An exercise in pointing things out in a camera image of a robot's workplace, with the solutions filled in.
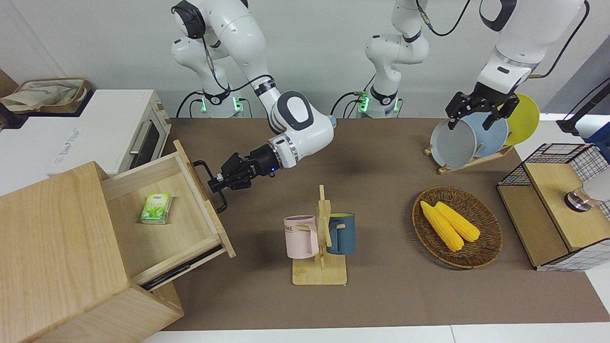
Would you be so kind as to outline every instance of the open drawer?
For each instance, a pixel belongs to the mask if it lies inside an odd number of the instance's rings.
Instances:
[[[128,277],[151,291],[227,252],[235,252],[179,141],[177,152],[102,181]],[[168,223],[139,222],[150,193],[175,197]]]

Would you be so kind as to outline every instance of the yellow corn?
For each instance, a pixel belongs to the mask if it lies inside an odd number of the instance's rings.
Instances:
[[[425,201],[420,202],[423,215],[430,222],[440,239],[443,240],[447,248],[451,251],[458,251],[464,246],[462,237],[453,229],[451,224],[430,204]]]
[[[457,233],[469,242],[474,242],[479,239],[481,232],[476,226],[472,225],[461,214],[447,206],[447,204],[439,201],[434,208],[453,226]]]

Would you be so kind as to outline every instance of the yellow plate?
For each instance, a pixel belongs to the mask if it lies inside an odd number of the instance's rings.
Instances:
[[[517,94],[517,97],[519,104],[511,116],[506,119],[509,135],[505,145],[519,144],[530,138],[540,121],[540,111],[534,100],[523,94]]]

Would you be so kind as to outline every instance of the pink mug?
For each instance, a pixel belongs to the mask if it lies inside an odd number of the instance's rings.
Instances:
[[[293,259],[310,258],[318,254],[318,229],[313,215],[284,218],[286,251]]]

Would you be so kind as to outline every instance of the oven window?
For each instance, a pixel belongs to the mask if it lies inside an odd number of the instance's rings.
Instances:
[[[151,129],[148,131],[148,135],[144,140],[142,151],[140,152],[140,154],[134,156],[134,159],[131,161],[129,169],[139,167],[153,160],[154,150],[157,147],[160,135],[159,130],[157,130],[157,127],[154,125],[153,121],[150,120],[150,122],[152,124]]]

